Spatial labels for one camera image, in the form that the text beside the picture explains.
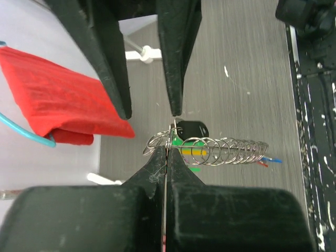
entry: gray floor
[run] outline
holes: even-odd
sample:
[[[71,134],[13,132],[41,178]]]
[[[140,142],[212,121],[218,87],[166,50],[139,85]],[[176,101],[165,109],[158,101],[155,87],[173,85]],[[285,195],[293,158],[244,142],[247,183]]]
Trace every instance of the gray floor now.
[[[285,26],[275,19],[277,0],[202,1],[203,20],[185,77],[183,119],[205,122],[211,137],[265,141],[284,160],[260,165],[203,167],[205,183],[277,187],[305,205]],[[131,38],[158,48],[156,24]],[[128,63],[135,139],[102,137],[100,174],[128,179],[148,157],[150,136],[172,122],[160,61]]]

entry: key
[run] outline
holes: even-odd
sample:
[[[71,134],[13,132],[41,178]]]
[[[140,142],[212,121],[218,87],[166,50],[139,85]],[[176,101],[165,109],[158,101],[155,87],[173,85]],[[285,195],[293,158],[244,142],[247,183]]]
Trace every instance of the key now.
[[[180,121],[176,124],[181,129],[177,130],[177,135],[183,141],[188,138],[208,138],[209,131],[201,121]]]

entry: red cloth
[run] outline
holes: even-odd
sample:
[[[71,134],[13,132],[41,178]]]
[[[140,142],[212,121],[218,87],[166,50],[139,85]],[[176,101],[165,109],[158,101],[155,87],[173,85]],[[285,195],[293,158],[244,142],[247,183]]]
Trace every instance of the red cloth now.
[[[9,47],[0,65],[15,102],[39,136],[58,143],[91,144],[93,134],[133,138],[99,80]]]

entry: coiled spring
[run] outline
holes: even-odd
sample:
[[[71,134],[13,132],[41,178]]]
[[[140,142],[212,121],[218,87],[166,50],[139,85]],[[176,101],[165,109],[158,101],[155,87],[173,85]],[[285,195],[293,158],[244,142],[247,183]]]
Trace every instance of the coiled spring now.
[[[189,138],[180,145],[172,144],[179,128],[159,132],[152,136],[143,150],[143,155],[154,152],[159,145],[167,149],[178,148],[184,161],[191,165],[249,164],[260,161],[266,154],[268,144],[234,138]]]

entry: blue wire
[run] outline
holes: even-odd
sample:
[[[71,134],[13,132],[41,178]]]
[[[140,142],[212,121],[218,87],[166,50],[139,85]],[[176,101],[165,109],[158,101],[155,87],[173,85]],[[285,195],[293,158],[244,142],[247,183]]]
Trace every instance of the blue wire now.
[[[274,162],[274,163],[282,163],[282,160],[281,159],[271,159],[271,158],[268,158],[266,156],[264,156],[261,160],[266,160],[266,161],[269,161],[269,162]]]
[[[5,125],[12,128],[17,133],[25,136],[26,138],[29,138],[35,142],[44,144],[52,148],[56,146],[55,139],[52,135],[50,135],[50,140],[49,140],[49,139],[43,138],[42,136],[31,133],[25,130],[24,128],[20,127],[19,125],[17,125],[15,122],[11,121],[9,118],[5,117],[2,113],[0,113],[0,121],[2,121]]]

